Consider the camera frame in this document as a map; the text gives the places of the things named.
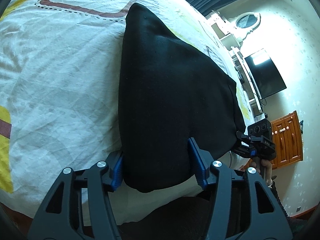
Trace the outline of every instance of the television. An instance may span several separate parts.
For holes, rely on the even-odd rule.
[[[261,99],[274,95],[287,88],[276,65],[267,52],[262,49],[245,58],[254,80],[254,86],[260,92]]]

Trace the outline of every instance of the camera lens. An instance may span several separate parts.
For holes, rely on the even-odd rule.
[[[258,125],[254,128],[254,132],[255,132],[255,133],[260,132],[260,127],[259,127]]]

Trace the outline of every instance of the bed sheet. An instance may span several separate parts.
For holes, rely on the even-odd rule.
[[[253,123],[227,50],[185,0],[12,0],[0,19],[0,202],[9,208],[34,217],[63,168],[89,168],[121,147],[121,49],[135,2],[237,82],[245,123]],[[234,155],[232,167],[246,161]],[[119,225],[200,191],[194,177],[147,194],[122,183],[110,201]],[[88,225],[86,197],[83,208]]]

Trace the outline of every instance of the human hand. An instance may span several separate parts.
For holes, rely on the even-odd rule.
[[[268,160],[260,160],[260,163],[262,166],[264,166],[266,168],[266,176],[265,176],[265,181],[267,186],[270,186],[272,184],[272,179],[271,179],[271,175],[272,175],[272,163]],[[260,169],[257,168],[257,164],[252,161],[250,163],[250,167],[253,167],[257,170],[257,172],[260,174]]]

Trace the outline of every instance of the wooden cabinet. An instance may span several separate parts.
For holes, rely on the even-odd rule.
[[[297,112],[271,122],[277,157],[274,168],[302,161],[302,138]]]

